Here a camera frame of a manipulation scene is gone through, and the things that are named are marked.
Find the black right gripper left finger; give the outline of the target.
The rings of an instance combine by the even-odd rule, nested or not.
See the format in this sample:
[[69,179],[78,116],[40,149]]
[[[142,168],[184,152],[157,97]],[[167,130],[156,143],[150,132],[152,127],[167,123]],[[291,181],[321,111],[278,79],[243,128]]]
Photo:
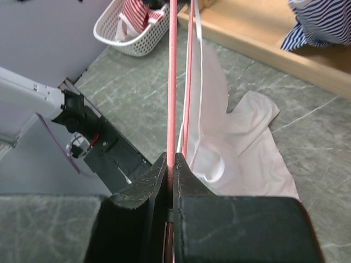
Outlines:
[[102,195],[1,195],[1,262],[162,262],[166,156]]

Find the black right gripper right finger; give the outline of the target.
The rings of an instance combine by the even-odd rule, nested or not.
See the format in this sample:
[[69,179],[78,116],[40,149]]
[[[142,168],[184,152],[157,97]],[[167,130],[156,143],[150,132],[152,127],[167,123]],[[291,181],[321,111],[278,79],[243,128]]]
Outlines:
[[175,158],[173,203],[176,262],[324,262],[300,201],[217,196],[180,153]]

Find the red white striped tank top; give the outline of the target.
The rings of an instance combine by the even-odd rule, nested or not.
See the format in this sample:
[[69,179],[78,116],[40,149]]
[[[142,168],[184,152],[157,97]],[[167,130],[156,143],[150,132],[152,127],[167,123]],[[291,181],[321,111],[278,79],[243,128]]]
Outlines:
[[139,35],[149,24],[159,23],[164,15],[163,10],[150,9],[141,1],[126,0],[118,15],[118,26],[126,34]]

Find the pink hanger of white top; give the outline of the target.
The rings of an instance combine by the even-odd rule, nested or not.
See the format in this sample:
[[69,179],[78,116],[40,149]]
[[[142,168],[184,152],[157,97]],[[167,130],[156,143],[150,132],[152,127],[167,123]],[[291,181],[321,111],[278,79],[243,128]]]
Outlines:
[[177,10],[178,1],[170,1],[167,95],[167,187],[171,195],[173,192],[173,168],[176,155]]

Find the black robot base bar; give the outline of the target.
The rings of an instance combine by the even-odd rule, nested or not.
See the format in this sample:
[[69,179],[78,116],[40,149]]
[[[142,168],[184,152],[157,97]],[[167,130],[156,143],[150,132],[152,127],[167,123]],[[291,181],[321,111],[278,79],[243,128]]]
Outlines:
[[82,158],[111,193],[127,187],[152,166],[85,96],[66,79],[59,87],[65,95],[57,123],[73,133],[67,148],[71,158]]

